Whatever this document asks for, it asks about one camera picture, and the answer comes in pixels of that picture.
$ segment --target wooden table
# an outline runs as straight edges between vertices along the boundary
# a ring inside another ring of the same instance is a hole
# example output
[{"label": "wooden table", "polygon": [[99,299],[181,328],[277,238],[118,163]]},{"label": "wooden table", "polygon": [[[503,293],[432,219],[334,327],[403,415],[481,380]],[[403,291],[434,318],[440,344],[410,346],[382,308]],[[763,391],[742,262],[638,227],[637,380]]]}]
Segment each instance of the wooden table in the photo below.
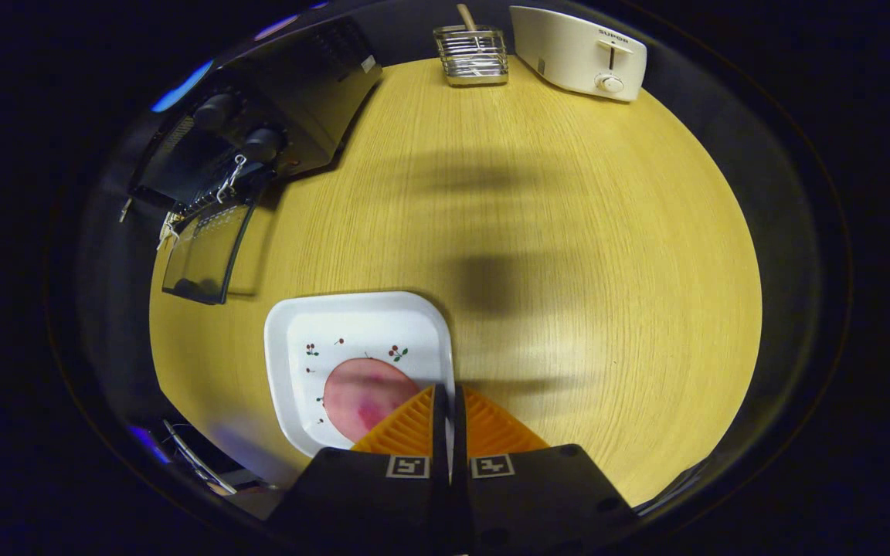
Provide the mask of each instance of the wooden table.
[{"label": "wooden table", "polygon": [[262,477],[307,457],[278,425],[263,324],[279,300],[407,290],[452,331],[456,379],[551,444],[577,442],[631,504],[713,450],[760,337],[751,236],[720,170],[647,91],[561,91],[388,67],[337,168],[256,209],[229,302],[151,292],[160,387]]}]

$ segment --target white plate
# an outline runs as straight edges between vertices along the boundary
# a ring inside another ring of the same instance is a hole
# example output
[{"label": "white plate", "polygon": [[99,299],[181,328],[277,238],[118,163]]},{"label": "white plate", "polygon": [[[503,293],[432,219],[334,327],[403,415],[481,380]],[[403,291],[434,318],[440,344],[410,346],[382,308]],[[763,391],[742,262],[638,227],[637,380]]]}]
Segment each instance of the white plate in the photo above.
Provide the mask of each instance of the white plate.
[{"label": "white plate", "polygon": [[[448,324],[434,305],[411,293],[282,300],[266,317],[263,339],[280,429],[311,457],[326,446],[353,446],[332,426],[321,404],[325,381],[343,361],[379,359],[409,376],[421,390],[445,384],[449,400],[455,396]],[[398,346],[396,355],[389,354],[392,346]]]}]

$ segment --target toaster knob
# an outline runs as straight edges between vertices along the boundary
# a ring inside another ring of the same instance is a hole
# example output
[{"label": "toaster knob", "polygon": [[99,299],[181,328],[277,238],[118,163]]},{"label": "toaster knob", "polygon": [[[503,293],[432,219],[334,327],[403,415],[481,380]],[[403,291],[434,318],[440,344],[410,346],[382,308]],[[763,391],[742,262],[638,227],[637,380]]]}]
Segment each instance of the toaster knob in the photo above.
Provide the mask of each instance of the toaster knob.
[{"label": "toaster knob", "polygon": [[218,131],[236,113],[237,105],[236,98],[229,93],[215,95],[195,110],[195,126],[202,130]]},{"label": "toaster knob", "polygon": [[254,162],[266,163],[272,161],[287,146],[282,134],[261,127],[246,136],[243,142],[243,154]]},{"label": "toaster knob", "polygon": [[619,93],[624,90],[624,82],[615,75],[601,73],[596,77],[596,87],[603,89],[607,93]]}]

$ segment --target metal utensil holder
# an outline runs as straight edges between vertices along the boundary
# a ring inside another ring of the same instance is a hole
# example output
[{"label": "metal utensil holder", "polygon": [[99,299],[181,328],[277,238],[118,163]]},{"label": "metal utensil holder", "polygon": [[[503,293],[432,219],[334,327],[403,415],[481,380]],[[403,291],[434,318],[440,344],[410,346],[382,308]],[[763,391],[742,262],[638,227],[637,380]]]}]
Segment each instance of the metal utensil holder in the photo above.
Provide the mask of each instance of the metal utensil holder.
[{"label": "metal utensil holder", "polygon": [[484,85],[508,81],[504,32],[490,25],[465,25],[434,29],[438,56],[449,85]]}]

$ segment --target white toaster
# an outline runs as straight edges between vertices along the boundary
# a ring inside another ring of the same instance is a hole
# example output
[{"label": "white toaster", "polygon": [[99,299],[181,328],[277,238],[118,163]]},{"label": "white toaster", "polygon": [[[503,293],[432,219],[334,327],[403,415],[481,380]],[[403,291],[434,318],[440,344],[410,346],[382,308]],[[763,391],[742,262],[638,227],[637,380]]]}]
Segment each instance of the white toaster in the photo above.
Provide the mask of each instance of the white toaster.
[{"label": "white toaster", "polygon": [[549,10],[510,6],[517,56],[563,89],[633,101],[647,67],[642,42],[594,22]]}]

